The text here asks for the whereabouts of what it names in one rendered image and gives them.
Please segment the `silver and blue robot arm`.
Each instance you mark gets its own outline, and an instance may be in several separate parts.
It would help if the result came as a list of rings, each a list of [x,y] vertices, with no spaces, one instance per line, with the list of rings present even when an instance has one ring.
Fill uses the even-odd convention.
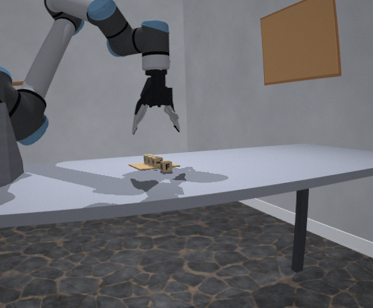
[[[12,87],[11,74],[0,66],[0,103],[6,103],[16,141],[25,146],[46,132],[44,98],[72,36],[85,21],[102,31],[113,56],[142,53],[142,70],[170,69],[166,22],[144,21],[132,29],[114,0],[44,0],[44,4],[55,21],[20,89]]]

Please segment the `tan flat mat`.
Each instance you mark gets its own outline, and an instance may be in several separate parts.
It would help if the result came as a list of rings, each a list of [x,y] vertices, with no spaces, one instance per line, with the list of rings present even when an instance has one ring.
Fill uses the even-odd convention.
[[[160,167],[153,167],[153,166],[150,166],[146,163],[136,163],[136,164],[128,164],[129,166],[133,167],[133,168],[136,168],[138,170],[148,170],[148,169],[160,169]],[[180,165],[177,165],[177,164],[173,164],[172,163],[172,167],[179,167]]]

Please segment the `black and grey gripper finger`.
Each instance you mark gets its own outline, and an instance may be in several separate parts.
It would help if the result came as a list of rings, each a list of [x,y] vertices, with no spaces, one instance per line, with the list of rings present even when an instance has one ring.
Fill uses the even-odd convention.
[[[178,132],[180,132],[179,123],[178,123],[179,117],[178,117],[177,113],[174,111],[174,104],[171,104],[169,106],[165,106],[163,110],[165,111],[165,113],[167,113],[170,116],[170,120],[173,122],[175,129]]]
[[[146,102],[145,102],[145,94],[143,94],[142,97],[138,100],[137,105],[136,105],[136,109],[135,109],[135,116],[134,116],[134,121],[133,121],[133,131],[132,131],[133,135],[137,130],[137,126],[138,126],[139,121],[141,121],[144,118],[145,112],[147,112],[147,107],[148,106],[146,105]]]

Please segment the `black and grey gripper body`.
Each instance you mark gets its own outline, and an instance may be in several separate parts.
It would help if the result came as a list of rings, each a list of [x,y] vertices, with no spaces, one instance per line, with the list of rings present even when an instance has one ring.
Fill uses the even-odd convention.
[[[156,85],[156,74],[157,74],[157,85]],[[143,94],[145,94],[146,105],[149,105],[149,108],[152,106],[161,107],[161,105],[169,106],[173,104],[172,102],[172,88],[167,88],[165,86],[165,74],[167,74],[166,69],[150,69],[145,71],[145,75],[151,76],[151,85],[146,89]],[[154,82],[154,87],[153,87]],[[152,93],[152,101],[150,101]]]

